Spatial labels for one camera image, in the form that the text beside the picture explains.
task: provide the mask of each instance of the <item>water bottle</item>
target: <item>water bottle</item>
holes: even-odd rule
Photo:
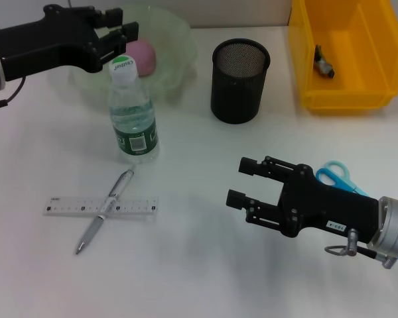
[[[109,110],[118,145],[130,162],[150,162],[159,153],[155,110],[136,63],[130,56],[118,56],[109,63],[109,72]]]

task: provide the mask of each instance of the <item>black mesh pen holder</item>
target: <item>black mesh pen holder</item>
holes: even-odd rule
[[[258,114],[270,54],[252,40],[234,38],[212,54],[211,110],[221,121],[242,124]]]

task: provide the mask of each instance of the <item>metal hook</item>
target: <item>metal hook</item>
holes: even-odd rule
[[[339,248],[341,248],[340,252],[335,252],[334,251],[334,250],[337,250]],[[324,248],[324,250],[327,253],[333,254],[333,255],[336,255],[336,256],[345,256],[345,255],[347,255],[346,246],[344,246],[344,245],[327,246],[327,247]]]

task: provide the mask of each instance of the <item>white bottle cap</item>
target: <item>white bottle cap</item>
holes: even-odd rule
[[[120,55],[109,63],[109,73],[115,85],[129,85],[138,77],[137,65],[134,59],[128,55]]]

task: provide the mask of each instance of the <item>robotic arm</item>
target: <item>robotic arm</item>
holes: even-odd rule
[[[139,25],[122,25],[119,8],[102,13],[94,7],[47,5],[43,10],[37,22],[0,30],[0,90],[6,81],[63,65],[99,72],[125,53],[127,42],[137,40]],[[99,38],[94,29],[103,27],[121,28]]]
[[[315,227],[347,238],[346,246],[328,246],[326,252],[338,256],[357,253],[382,262],[390,269],[398,259],[398,200],[379,201],[337,189],[318,181],[312,168],[265,157],[242,158],[239,172],[284,183],[277,205],[246,197],[229,190],[226,205],[246,210],[246,222],[296,237],[301,229]],[[357,246],[358,241],[367,248]]]

